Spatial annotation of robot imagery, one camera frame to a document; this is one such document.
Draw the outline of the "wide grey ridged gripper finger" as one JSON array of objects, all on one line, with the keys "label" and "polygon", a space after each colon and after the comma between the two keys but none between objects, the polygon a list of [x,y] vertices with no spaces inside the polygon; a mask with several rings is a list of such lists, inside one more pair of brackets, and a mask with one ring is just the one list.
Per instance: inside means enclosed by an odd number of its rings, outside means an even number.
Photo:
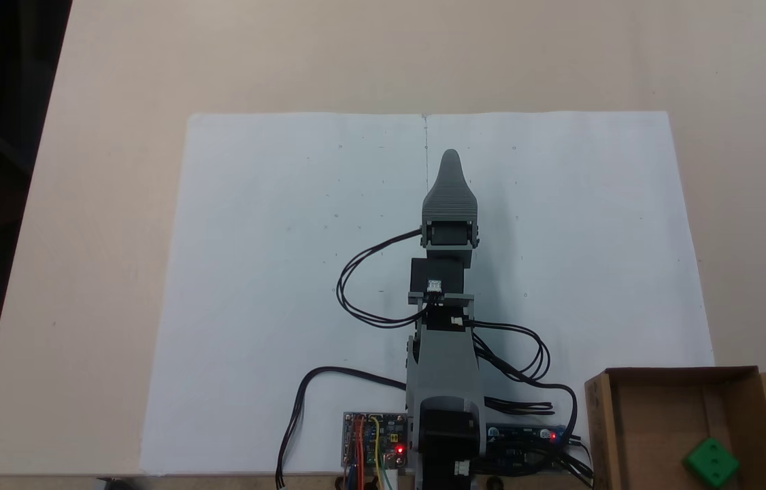
[{"label": "wide grey ridged gripper finger", "polygon": [[468,186],[455,149],[447,149],[440,158],[435,182],[423,199],[421,208],[423,245],[426,246],[426,224],[429,221],[473,221],[478,236],[478,201]]}]

